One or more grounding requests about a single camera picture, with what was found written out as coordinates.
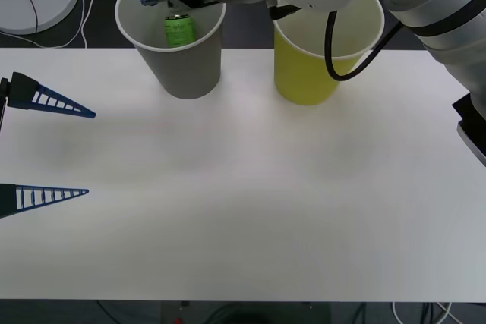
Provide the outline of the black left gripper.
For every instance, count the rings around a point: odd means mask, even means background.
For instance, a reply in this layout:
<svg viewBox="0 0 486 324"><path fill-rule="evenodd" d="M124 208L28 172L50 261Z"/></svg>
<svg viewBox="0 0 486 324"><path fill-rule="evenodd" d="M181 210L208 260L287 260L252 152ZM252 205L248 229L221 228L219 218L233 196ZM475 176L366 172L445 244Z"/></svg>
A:
<svg viewBox="0 0 486 324"><path fill-rule="evenodd" d="M1 78L0 128L2 128L5 109L8 106L9 93L12 108L74 115L82 118L96 117L95 112L72 99L45 87L25 74L14 72L11 82L7 78ZM1 184L1 218L82 197L88 193L88 189Z"/></svg>

